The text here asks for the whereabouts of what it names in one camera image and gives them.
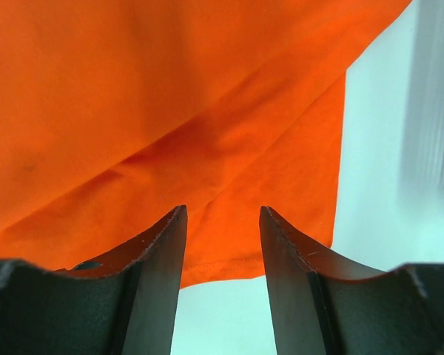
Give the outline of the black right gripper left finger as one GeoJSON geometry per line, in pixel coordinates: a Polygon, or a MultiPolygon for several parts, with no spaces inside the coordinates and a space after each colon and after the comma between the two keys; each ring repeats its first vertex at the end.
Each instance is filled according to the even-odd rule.
{"type": "Polygon", "coordinates": [[[186,229],[177,206],[70,270],[0,260],[0,354],[169,354],[186,229]]]}

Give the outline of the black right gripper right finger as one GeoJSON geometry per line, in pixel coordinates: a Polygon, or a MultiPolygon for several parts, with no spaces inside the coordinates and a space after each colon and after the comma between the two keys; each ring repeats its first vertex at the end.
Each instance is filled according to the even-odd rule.
{"type": "Polygon", "coordinates": [[[259,226],[279,354],[444,354],[444,264],[380,271],[269,207],[259,226]]]}

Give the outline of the orange t-shirt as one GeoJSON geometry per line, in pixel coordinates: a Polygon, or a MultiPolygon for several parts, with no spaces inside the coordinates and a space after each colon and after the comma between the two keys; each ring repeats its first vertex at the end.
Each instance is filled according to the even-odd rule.
{"type": "Polygon", "coordinates": [[[0,1],[0,258],[70,268],[189,212],[183,286],[333,241],[346,73],[407,1],[0,1]]]}

